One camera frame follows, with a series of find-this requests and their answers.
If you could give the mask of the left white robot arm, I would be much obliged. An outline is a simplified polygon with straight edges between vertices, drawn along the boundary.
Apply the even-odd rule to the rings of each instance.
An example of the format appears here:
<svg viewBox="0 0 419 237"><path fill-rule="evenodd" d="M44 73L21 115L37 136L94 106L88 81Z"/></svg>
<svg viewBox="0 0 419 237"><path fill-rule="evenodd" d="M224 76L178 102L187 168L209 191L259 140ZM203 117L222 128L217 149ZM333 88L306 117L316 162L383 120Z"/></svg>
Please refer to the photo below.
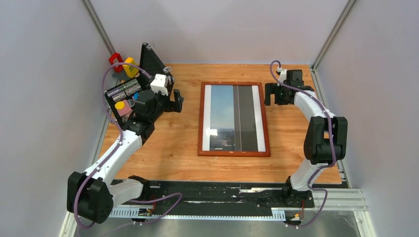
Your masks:
<svg viewBox="0 0 419 237"><path fill-rule="evenodd" d="M108 219L113 209L126 202L150 204L149 180L131 175L113 184L119 170L138 151L155 130L154 123L164 112L182 111L184 97L175 89L140 88L136 92L105 92L119 130L111 147L83 172L73 172L67 183L67 210L76 223L90 228Z"/></svg>

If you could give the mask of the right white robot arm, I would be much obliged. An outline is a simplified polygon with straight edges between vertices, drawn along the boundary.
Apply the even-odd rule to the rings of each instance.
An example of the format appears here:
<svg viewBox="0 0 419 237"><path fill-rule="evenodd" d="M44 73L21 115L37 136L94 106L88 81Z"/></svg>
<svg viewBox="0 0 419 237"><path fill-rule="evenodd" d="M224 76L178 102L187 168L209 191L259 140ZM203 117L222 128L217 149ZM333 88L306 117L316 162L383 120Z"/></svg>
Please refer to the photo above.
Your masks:
<svg viewBox="0 0 419 237"><path fill-rule="evenodd" d="M275 83L265 84L264 104L295 105L309 122L303 143L304 160L282 191L283 202L295 206L302 199L301 193L313 189L312 183L324 169L345 157L348 121L326 108L313 88L304 84L301 70L278 67L271 74Z"/></svg>

